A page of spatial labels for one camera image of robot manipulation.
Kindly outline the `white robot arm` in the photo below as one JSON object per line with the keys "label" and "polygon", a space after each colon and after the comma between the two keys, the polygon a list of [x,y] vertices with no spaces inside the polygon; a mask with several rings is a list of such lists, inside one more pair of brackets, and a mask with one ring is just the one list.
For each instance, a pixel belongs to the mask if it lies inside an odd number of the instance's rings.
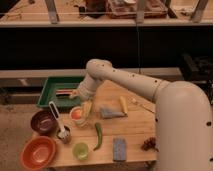
{"label": "white robot arm", "polygon": [[166,81],[91,59],[78,86],[82,100],[110,80],[155,104],[156,171],[213,171],[213,111],[207,95],[187,81]]}

